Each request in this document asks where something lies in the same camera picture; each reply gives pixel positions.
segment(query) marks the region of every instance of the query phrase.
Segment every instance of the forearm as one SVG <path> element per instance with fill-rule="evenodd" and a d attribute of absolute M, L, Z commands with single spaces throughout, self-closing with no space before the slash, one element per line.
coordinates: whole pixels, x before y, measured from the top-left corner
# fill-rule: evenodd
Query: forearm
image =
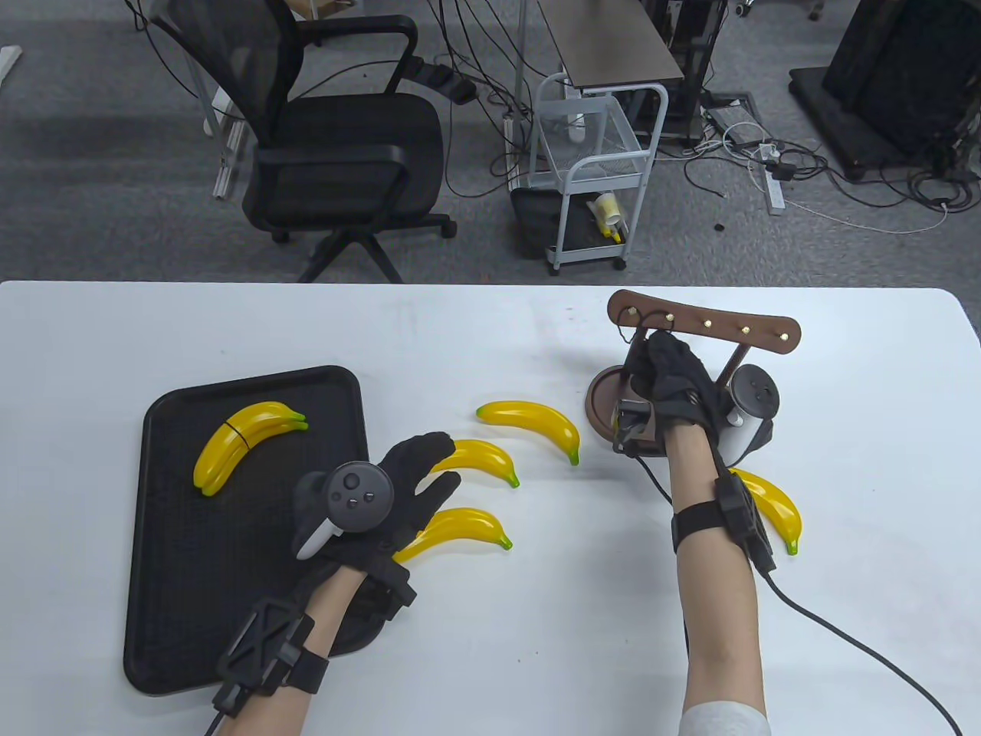
<path fill-rule="evenodd" d="M 315 622 L 306 649 L 327 658 L 344 613 L 364 579 L 363 572 L 342 567 L 314 593 L 306 609 Z M 281 687 L 268 698 L 254 696 L 237 718 L 225 721 L 221 736 L 299 736 L 310 698 L 309 693 L 291 687 Z"/>
<path fill-rule="evenodd" d="M 704 430 L 665 435 L 675 513 L 715 499 L 718 471 Z M 678 547 L 678 588 L 689 636 L 685 710 L 735 701 L 765 713 L 756 586 L 746 553 L 724 529 L 705 529 Z"/>

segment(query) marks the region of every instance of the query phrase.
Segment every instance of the gray carpet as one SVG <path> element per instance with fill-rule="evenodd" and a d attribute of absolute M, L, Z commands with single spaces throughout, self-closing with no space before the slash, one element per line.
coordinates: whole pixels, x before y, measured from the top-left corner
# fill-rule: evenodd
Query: gray carpet
<path fill-rule="evenodd" d="M 492 2 L 513 32 L 517 0 Z M 471 4 L 492 21 L 484 0 Z M 367 0 L 367 5 L 372 13 L 412 16 L 420 27 L 419 53 L 432 58 L 443 50 L 424 0 Z M 854 0 L 830 0 L 819 23 L 807 19 L 805 0 L 759 0 L 749 18 L 733 14 L 716 47 L 709 86 L 748 89 L 775 135 L 817 145 L 814 129 L 787 91 L 787 71 L 826 64 L 854 5 Z M 506 62 L 465 17 L 487 71 L 513 79 Z M 551 71 L 557 61 L 537 8 L 533 24 L 529 59 Z M 489 28 L 505 43 L 499 30 Z M 452 31 L 462 45 L 459 23 Z M 159 31 L 155 37 L 186 79 L 174 45 Z M 11 43 L 25 53 L 0 87 L 0 280 L 291 281 L 300 272 L 315 236 L 279 247 L 246 223 L 239 201 L 247 160 L 239 164 L 231 200 L 211 198 L 216 156 L 202 133 L 197 103 L 167 76 L 146 38 L 133 32 L 122 0 L 5 0 L 0 45 Z M 399 48 L 394 40 L 373 38 L 311 49 L 297 88 L 351 64 L 391 58 Z M 349 73 L 323 91 L 379 89 L 387 69 Z M 428 90 L 413 90 L 434 101 L 448 133 L 448 103 Z M 489 110 L 499 116 L 498 108 Z M 449 176 L 454 188 L 474 193 L 495 185 L 488 164 L 501 141 L 481 109 L 456 108 L 453 123 Z M 445 187 L 438 210 L 459 222 L 455 240 L 416 232 L 385 235 L 383 245 L 406 281 L 416 283 L 935 287 L 952 291 L 981 325 L 981 207 L 951 216 L 928 233 L 882 235 L 794 208 L 772 218 L 748 174 L 721 162 L 699 161 L 690 173 L 726 198 L 688 186 L 679 164 L 659 163 L 625 272 L 599 262 L 568 266 L 553 279 L 541 261 L 522 259 L 506 189 L 464 199 Z M 892 199 L 878 189 L 863 187 L 861 194 Z M 929 227 L 940 219 L 914 204 L 862 207 L 823 177 L 795 184 L 788 196 L 887 230 Z M 717 232 L 717 224 L 725 230 Z M 380 280 L 356 247 L 322 277 Z"/>

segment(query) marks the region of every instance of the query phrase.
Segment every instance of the banana bunch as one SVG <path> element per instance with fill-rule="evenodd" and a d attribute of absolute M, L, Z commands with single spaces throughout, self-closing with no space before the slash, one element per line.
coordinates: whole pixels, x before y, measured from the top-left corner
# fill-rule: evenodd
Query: banana bunch
<path fill-rule="evenodd" d="M 803 519 L 800 518 L 800 512 L 794 502 L 765 478 L 739 468 L 734 468 L 732 472 L 743 480 L 756 501 L 759 512 L 776 528 L 780 539 L 787 545 L 787 554 L 797 554 L 800 533 L 803 531 Z"/>
<path fill-rule="evenodd" d="M 492 401 L 477 409 L 477 418 L 498 427 L 517 427 L 537 432 L 552 440 L 569 458 L 579 464 L 579 430 L 562 413 L 531 401 Z"/>
<path fill-rule="evenodd" d="M 514 545 L 504 534 L 497 517 L 478 508 L 449 508 L 439 511 L 429 525 L 421 531 L 409 546 L 396 552 L 392 559 L 404 564 L 413 557 L 436 545 L 458 539 L 472 539 L 500 545 L 510 550 Z"/>
<path fill-rule="evenodd" d="M 194 465 L 194 487 L 213 496 L 226 484 L 248 452 L 260 443 L 310 425 L 306 417 L 279 401 L 260 401 L 233 414 L 204 446 Z"/>
<path fill-rule="evenodd" d="M 455 444 L 456 452 L 433 468 L 434 473 L 469 468 L 507 481 L 511 488 L 521 485 L 514 472 L 514 460 L 497 445 L 482 440 L 456 440 Z"/>

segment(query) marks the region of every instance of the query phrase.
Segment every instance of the hand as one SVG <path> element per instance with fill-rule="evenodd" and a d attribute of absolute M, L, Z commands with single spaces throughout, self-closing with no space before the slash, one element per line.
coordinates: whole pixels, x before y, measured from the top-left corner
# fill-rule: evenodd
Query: hand
<path fill-rule="evenodd" d="M 631 343 L 625 367 L 631 389 L 654 407 L 658 437 L 682 422 L 700 425 L 709 441 L 718 444 L 719 430 L 726 426 L 724 392 L 686 342 L 658 330 Z"/>
<path fill-rule="evenodd" d="M 416 494 L 416 487 L 422 480 L 455 451 L 456 445 L 445 432 L 413 437 L 389 450 L 379 467 L 388 475 L 394 490 L 391 511 L 374 529 L 345 532 L 329 539 L 314 555 L 314 559 L 328 563 L 320 580 L 333 574 L 339 565 L 346 565 L 392 588 L 403 605 L 411 603 L 415 594 L 408 587 L 408 571 L 392 561 L 391 556 L 426 528 L 433 515 L 459 487 L 458 473 L 442 473 L 429 488 Z M 297 519 L 297 527 L 302 526 L 302 520 Z"/>

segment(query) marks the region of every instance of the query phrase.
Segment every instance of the black mesh chair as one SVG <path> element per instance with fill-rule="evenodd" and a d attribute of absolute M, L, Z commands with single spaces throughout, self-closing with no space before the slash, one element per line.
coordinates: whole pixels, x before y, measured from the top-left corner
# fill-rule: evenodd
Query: black mesh chair
<path fill-rule="evenodd" d="M 379 245 L 387 230 L 439 227 L 431 214 L 442 186 L 443 146 L 436 109 L 396 92 L 416 47 L 415 23 L 376 16 L 298 23 L 283 0 L 158 0 L 150 20 L 221 86 L 252 127 L 252 177 L 242 202 L 248 221 L 286 242 L 290 231 L 331 231 L 299 281 L 314 281 L 352 242 L 394 284 L 402 279 Z M 406 37 L 381 94 L 287 100 L 304 48 L 335 36 Z"/>

